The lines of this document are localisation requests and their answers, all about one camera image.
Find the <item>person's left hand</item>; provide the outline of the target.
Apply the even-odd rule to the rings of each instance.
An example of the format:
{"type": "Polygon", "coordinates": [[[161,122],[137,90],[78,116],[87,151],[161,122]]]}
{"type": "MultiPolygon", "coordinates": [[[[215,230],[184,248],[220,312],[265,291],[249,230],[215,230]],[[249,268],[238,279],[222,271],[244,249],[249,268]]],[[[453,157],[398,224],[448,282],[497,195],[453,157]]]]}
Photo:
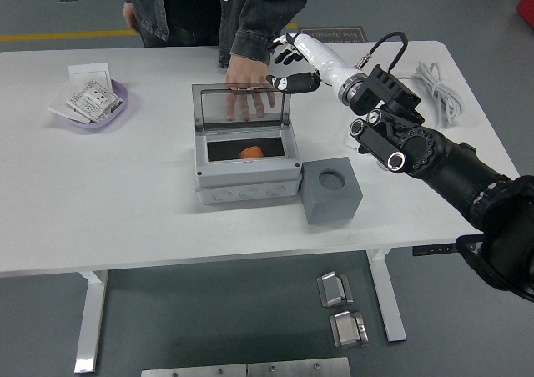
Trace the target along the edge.
{"type": "MultiPolygon", "coordinates": [[[[252,88],[255,84],[266,83],[268,67],[261,61],[251,60],[238,55],[231,55],[225,74],[225,82],[238,87],[246,85],[252,88]]],[[[246,95],[230,94],[226,99],[226,118],[234,120],[235,110],[240,110],[241,118],[249,121],[250,111],[246,95]]]]}

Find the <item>person's right hand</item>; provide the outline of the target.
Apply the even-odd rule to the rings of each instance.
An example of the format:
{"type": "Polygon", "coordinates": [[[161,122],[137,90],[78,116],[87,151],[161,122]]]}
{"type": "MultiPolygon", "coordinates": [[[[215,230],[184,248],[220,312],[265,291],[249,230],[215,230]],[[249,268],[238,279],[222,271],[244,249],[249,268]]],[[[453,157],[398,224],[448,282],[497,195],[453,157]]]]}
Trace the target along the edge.
{"type": "Polygon", "coordinates": [[[139,27],[134,13],[134,6],[132,3],[123,3],[123,18],[126,22],[127,27],[130,30],[135,33],[139,33],[139,27]]]}

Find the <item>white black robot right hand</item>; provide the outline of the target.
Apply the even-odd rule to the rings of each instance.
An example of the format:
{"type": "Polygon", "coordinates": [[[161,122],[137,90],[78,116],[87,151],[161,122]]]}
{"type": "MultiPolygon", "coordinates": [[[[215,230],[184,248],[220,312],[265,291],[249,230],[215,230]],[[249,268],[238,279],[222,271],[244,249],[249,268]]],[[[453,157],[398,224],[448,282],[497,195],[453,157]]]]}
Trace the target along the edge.
{"type": "Polygon", "coordinates": [[[342,86],[354,75],[361,73],[350,67],[337,53],[321,41],[304,33],[287,33],[276,38],[270,48],[284,46],[275,63],[285,65],[292,61],[306,60],[318,73],[320,80],[341,95],[342,86]]]}

